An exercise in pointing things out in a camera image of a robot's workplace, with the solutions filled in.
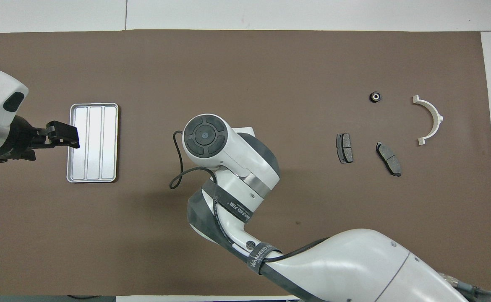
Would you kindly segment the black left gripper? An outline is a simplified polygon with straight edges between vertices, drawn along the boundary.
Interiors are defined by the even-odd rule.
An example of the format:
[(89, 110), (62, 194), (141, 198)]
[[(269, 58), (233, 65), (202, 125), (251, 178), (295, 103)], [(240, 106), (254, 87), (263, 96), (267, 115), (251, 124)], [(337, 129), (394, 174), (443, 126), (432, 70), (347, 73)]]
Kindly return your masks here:
[[(46, 129), (49, 138), (56, 138), (49, 139), (51, 148), (66, 146), (77, 149), (80, 147), (78, 139), (71, 139), (78, 138), (76, 127), (63, 122), (51, 121), (47, 124)], [(45, 135), (39, 134), (42, 130), (44, 128), (35, 128), (23, 117), (15, 115), (10, 124), (9, 134), (0, 147), (0, 163), (20, 159), (35, 161), (36, 154), (33, 151), (32, 143), (34, 139), (37, 140), (37, 145), (46, 141)]]

